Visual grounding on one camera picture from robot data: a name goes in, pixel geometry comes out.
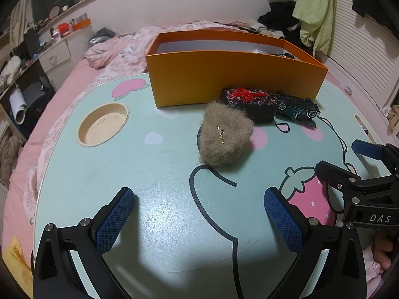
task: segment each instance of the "yellow cloth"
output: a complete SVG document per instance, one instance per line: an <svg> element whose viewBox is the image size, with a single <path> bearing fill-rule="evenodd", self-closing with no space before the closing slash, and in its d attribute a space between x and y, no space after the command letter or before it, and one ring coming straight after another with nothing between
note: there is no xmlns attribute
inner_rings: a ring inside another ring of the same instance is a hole
<svg viewBox="0 0 399 299"><path fill-rule="evenodd" d="M301 22L300 38L305 46L328 53L334 23L335 0L296 0L293 17Z"/></svg>
<svg viewBox="0 0 399 299"><path fill-rule="evenodd" d="M3 260L19 286L33 299L33 277L29 264L22 254L21 245L16 237L3 251Z"/></svg>

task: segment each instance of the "light blue table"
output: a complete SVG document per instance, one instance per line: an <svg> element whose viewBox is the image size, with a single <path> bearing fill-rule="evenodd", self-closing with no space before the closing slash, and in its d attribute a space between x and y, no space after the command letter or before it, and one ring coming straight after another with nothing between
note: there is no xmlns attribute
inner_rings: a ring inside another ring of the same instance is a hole
<svg viewBox="0 0 399 299"><path fill-rule="evenodd" d="M290 201L334 224L340 217L320 195L322 186L313 171L317 162L343 168L351 164L362 178L388 174L382 163L352 152L353 140L367 140L353 114L365 119L328 81L316 99L324 118L315 120L316 131L281 118L257 127L253 147L242 161L217 174L202 168L198 159L205 105L158 110L150 86L118 100L130 115L115 137L93 148L79 145L76 131L82 119L112 102L113 90L130 79L150 84L147 74L105 83L85 96L68 120L41 187L35 253L47 223L77 225L93 217L121 187L129 187L136 194L135 208L104 258L133 298L266 298L295 254L267 217L265 190L276 186L289 198L295 189L304 189ZM329 192L336 198L332 206L340 209L341 197ZM370 233L359 233L366 244ZM327 253L304 293L313 289ZM89 295L98 298L77 253L72 255Z"/></svg>

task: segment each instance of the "fluffy bag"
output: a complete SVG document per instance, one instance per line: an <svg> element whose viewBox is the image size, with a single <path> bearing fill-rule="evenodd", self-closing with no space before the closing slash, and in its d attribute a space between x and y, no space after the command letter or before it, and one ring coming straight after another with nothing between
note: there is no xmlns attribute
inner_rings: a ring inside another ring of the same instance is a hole
<svg viewBox="0 0 399 299"><path fill-rule="evenodd" d="M253 133L253 123L245 112L220 103L205 109L199 138L201 160L211 166L236 162L245 151Z"/></svg>

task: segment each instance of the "wall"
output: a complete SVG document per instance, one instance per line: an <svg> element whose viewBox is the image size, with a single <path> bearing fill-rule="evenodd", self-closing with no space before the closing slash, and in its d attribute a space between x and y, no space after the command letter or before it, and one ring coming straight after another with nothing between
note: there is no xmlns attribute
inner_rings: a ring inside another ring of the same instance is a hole
<svg viewBox="0 0 399 299"><path fill-rule="evenodd" d="M49 40L49 27L69 22L83 13L91 18L93 30L108 27L119 34L145 26L167 26L197 20L246 21L270 10L279 0L84 0L57 17L39 35Z"/></svg>

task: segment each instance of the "black toy car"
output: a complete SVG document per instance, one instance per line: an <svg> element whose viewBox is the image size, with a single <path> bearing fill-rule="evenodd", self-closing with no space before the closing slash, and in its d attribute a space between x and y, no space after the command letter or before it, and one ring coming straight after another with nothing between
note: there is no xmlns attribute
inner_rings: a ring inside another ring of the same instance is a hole
<svg viewBox="0 0 399 299"><path fill-rule="evenodd" d="M284 94L282 91L271 94L271 97L277 101L277 112L291 121L300 120L298 116L305 116L308 124L316 128L312 119L320 115L320 110L317 104L314 104L308 97L302 99L301 97Z"/></svg>
<svg viewBox="0 0 399 299"><path fill-rule="evenodd" d="M280 56L280 57L285 57L287 59L295 59L294 55L290 53L284 53L284 54L272 54L274 56Z"/></svg>

